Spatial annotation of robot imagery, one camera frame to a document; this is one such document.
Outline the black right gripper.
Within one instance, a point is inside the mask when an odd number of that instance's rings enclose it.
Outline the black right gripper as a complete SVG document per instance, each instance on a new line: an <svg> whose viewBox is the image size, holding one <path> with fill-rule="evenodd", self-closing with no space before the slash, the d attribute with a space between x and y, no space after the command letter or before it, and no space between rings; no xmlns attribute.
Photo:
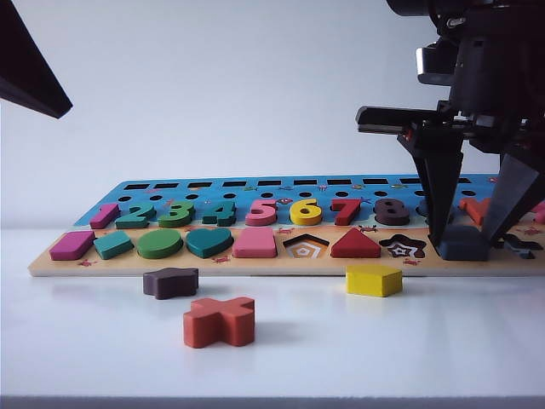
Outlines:
<svg viewBox="0 0 545 409"><path fill-rule="evenodd" d="M448 101L434 110L361 107L358 131L397 135L416 165L425 199L429 238L440 244L462 167L462 142L484 153L505 153L510 147L544 152L544 120L462 116Z"/></svg>

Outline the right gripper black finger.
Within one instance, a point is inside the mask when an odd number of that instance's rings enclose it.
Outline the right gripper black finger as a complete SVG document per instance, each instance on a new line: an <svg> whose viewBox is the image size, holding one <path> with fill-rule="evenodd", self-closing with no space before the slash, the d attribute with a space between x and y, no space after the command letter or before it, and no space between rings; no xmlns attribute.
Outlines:
<svg viewBox="0 0 545 409"><path fill-rule="evenodd" d="M539 156L534 152L506 152L481 233L495 244L538 204Z"/></svg>

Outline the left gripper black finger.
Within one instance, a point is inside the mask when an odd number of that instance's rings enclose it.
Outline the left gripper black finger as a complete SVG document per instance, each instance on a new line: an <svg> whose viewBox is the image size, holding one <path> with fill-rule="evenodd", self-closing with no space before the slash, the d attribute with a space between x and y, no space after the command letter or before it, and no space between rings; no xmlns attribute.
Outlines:
<svg viewBox="0 0 545 409"><path fill-rule="evenodd" d="M1 2L1 97L53 118L72 108L10 1Z"/></svg>

